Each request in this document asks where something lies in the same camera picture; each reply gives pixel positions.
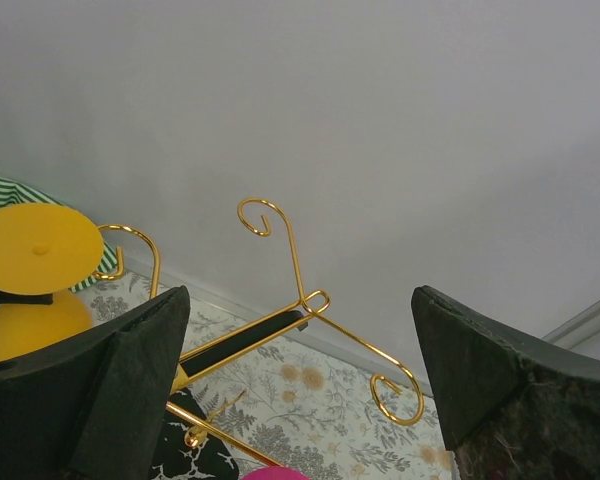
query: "pink object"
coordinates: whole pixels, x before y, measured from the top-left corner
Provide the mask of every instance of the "pink object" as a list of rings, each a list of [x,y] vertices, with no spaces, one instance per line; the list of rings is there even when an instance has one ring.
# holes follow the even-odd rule
[[[266,467],[251,472],[243,480],[310,480],[295,470],[285,467]]]

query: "green and white striped cloth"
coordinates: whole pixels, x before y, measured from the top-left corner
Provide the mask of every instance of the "green and white striped cloth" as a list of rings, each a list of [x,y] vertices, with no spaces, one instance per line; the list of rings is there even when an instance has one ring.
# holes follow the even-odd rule
[[[0,208],[18,203],[54,203],[57,205],[64,205],[27,185],[0,177]],[[117,265],[118,262],[116,260],[115,250],[105,243],[102,262],[98,265],[97,270],[99,272],[110,272],[111,270],[114,270]],[[84,290],[96,282],[96,278],[91,276],[71,287],[71,290],[74,292]]]

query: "gold metal stand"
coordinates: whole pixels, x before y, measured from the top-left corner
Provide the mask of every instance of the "gold metal stand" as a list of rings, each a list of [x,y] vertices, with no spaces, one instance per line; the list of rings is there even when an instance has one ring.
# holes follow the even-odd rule
[[[396,416],[394,413],[390,412],[389,409],[386,407],[386,405],[384,405],[384,403],[382,402],[382,399],[380,397],[380,394],[378,393],[378,381],[381,381],[382,383],[384,383],[387,387],[389,387],[391,390],[393,390],[398,395],[402,392],[401,388],[398,385],[396,385],[391,380],[387,379],[384,375],[380,375],[380,374],[376,373],[371,377],[371,381],[370,381],[371,395],[372,395],[373,400],[375,401],[376,405],[380,409],[380,411],[387,418],[389,418],[392,422],[395,422],[395,423],[397,423],[399,425],[403,425],[403,426],[409,426],[409,425],[415,424],[418,420],[420,420],[420,418],[422,417],[422,414],[424,412],[424,397],[422,395],[422,391],[420,390],[420,385],[418,384],[418,382],[415,379],[415,377],[413,376],[413,374],[409,371],[409,369],[407,369],[407,367],[405,367],[398,360],[396,360],[395,358],[386,354],[379,348],[371,345],[369,342],[358,337],[357,335],[350,332],[349,330],[342,327],[341,325],[335,323],[333,320],[330,320],[328,317],[326,317],[323,314],[323,312],[329,307],[331,300],[330,300],[327,292],[325,292],[324,290],[314,290],[311,293],[309,293],[308,295],[305,293],[304,284],[302,282],[302,274],[300,273],[300,263],[298,261],[298,254],[297,254],[297,249],[296,249],[295,238],[293,236],[293,228],[291,226],[291,221],[287,218],[285,213],[275,204],[273,204],[267,200],[264,200],[262,198],[247,198],[247,199],[243,200],[242,202],[240,202],[240,204],[238,205],[238,217],[240,218],[240,221],[247,229],[249,229],[252,233],[254,233],[258,236],[261,236],[261,237],[270,236],[271,235],[271,224],[269,222],[268,217],[264,214],[261,215],[261,217],[260,217],[262,219],[262,224],[264,226],[264,229],[260,230],[256,227],[254,227],[251,223],[249,223],[249,221],[246,219],[246,217],[244,215],[244,211],[243,211],[245,205],[247,205],[249,203],[264,205],[264,206],[272,209],[284,221],[285,226],[287,228],[287,238],[289,241],[289,247],[291,249],[291,260],[293,262],[293,270],[294,270],[296,286],[297,286],[297,290],[298,290],[298,299],[296,301],[294,301],[293,303],[290,303],[286,307],[283,307],[280,310],[270,313],[269,315],[262,317],[259,320],[251,322],[243,327],[237,328],[236,330],[229,332],[226,335],[222,335],[221,337],[216,338],[215,340],[208,342],[205,345],[202,345],[200,347],[197,347],[189,352],[183,353],[180,356],[180,364],[178,365],[176,376],[175,376],[175,379],[173,382],[172,393],[187,387],[188,385],[195,382],[196,380],[199,380],[200,378],[214,372],[215,370],[222,368],[227,363],[232,362],[233,360],[236,360],[237,358],[241,357],[242,355],[249,353],[250,351],[260,347],[261,345],[263,345],[267,342],[270,342],[274,338],[277,338],[280,335],[284,335],[288,331],[293,330],[294,328],[303,325],[304,323],[308,322],[312,318],[318,318],[326,325],[329,325],[330,327],[336,329],[340,333],[346,335],[351,340],[354,340],[358,344],[362,345],[363,347],[369,349],[373,353],[375,353],[375,354],[379,355],[380,357],[384,358],[385,360],[389,361],[390,363],[392,363],[393,365],[398,367],[400,370],[402,370],[402,372],[404,372],[404,374],[409,379],[409,382],[413,386],[413,389],[416,392],[416,395],[418,397],[418,408],[413,417],[400,418],[400,417]],[[152,276],[152,280],[151,280],[150,297],[155,296],[157,293],[158,281],[159,281],[159,275],[160,275],[160,254],[159,254],[158,249],[156,248],[155,244],[151,241],[151,239],[149,239],[149,237],[147,237],[142,232],[139,232],[138,230],[135,230],[130,227],[125,227],[122,225],[104,225],[99,228],[101,230],[123,230],[123,231],[129,232],[129,233],[132,233],[132,234],[142,238],[151,247],[151,250],[154,255],[154,268],[153,268],[153,276]],[[122,253],[121,248],[117,249],[117,256],[118,256],[118,270],[113,274],[97,273],[96,276],[98,278],[103,279],[103,280],[113,280],[116,278],[120,278],[124,274],[124,260],[123,260],[123,253]],[[323,300],[322,305],[319,308],[313,308],[309,305],[309,302],[316,297],[322,297],[322,300]],[[202,352],[209,350],[210,348],[213,348],[214,346],[218,345],[220,342],[227,340],[229,338],[232,338],[235,335],[238,335],[241,332],[244,332],[245,330],[252,328],[260,323],[266,322],[267,320],[273,318],[276,315],[279,315],[279,314],[285,313],[285,312],[289,312],[296,308],[302,308],[306,312],[306,315],[303,316],[302,318],[298,319],[297,321],[293,322],[292,324],[288,325],[287,327],[282,328],[282,329],[278,330],[277,332],[267,336],[266,338],[249,345],[247,348],[244,348],[240,352],[230,355],[227,358],[225,358],[224,360],[222,360],[214,365],[211,365],[210,367],[208,367],[204,370],[201,370],[200,372],[197,372],[196,374],[191,375],[191,376],[187,375],[187,373],[182,368],[183,362],[192,359],[193,357],[201,354]],[[181,418],[181,419],[185,420],[186,422],[190,423],[191,425],[193,425],[192,429],[190,429],[188,432],[189,437],[185,437],[186,443],[191,443],[192,448],[199,447],[201,445],[202,439],[204,437],[204,435],[202,435],[201,433],[208,432],[209,434],[214,435],[214,436],[220,438],[221,440],[233,445],[234,447],[244,451],[245,453],[252,456],[256,460],[264,463],[265,465],[271,465],[271,466],[279,465],[274,459],[268,457],[267,455],[263,454],[262,452],[259,452],[258,450],[249,446],[242,440],[239,440],[239,439],[233,437],[232,435],[229,435],[228,433],[223,432],[222,430],[220,430],[217,427],[215,427],[214,425],[212,425],[211,424],[212,417],[220,412],[218,412],[218,411],[213,412],[212,414],[210,414],[210,418],[206,421],[204,419],[197,417],[196,415],[191,414],[190,412],[187,412],[186,410],[180,408],[179,406],[177,406],[171,402],[167,402],[166,408],[169,412],[173,413],[174,415],[178,416],[179,418]]]

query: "baseboard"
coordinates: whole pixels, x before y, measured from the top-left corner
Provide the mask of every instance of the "baseboard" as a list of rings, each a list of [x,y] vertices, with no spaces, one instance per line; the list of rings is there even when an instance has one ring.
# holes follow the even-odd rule
[[[543,337],[558,347],[571,350],[600,333],[600,301]]]
[[[135,258],[132,255],[125,255],[125,264],[129,270],[139,273],[141,275],[145,275],[147,277],[151,277],[153,267],[150,266],[148,263],[142,261],[141,259]],[[180,275],[174,275],[165,269],[163,269],[160,273],[160,283],[167,287],[184,285],[187,287],[189,293],[193,298],[213,305],[221,310],[224,310],[228,313],[231,313],[232,315],[235,315],[247,321],[257,320],[265,314],[263,312],[255,312],[249,308],[227,300],[226,298],[222,298],[214,293],[209,292],[203,286],[198,285],[195,282],[195,280],[190,278],[183,278]],[[347,362],[355,367],[366,370],[368,372],[379,373],[381,375],[384,375],[386,378],[399,385],[405,385],[405,378],[401,372],[393,370],[392,368],[388,367],[383,363],[375,362],[361,355],[357,355],[348,350],[345,350],[344,348],[340,348],[336,345],[333,345],[330,342],[315,337],[311,335],[310,330],[310,328],[303,332],[294,330],[292,332],[287,333],[285,337],[302,345],[305,345],[309,348],[322,352],[326,355],[337,358],[338,360]],[[422,393],[429,397],[432,397],[431,386],[429,385],[429,383],[424,379],[418,377],[419,375],[416,375],[416,379],[420,384]]]

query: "yellow disc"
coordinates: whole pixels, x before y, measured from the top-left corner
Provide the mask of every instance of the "yellow disc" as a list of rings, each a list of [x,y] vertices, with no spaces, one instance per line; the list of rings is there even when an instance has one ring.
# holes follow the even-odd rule
[[[69,290],[52,305],[0,305],[0,362],[33,352],[91,328],[91,314]]]
[[[57,292],[96,269],[104,241],[91,220],[69,207],[22,203],[0,208],[0,290]]]

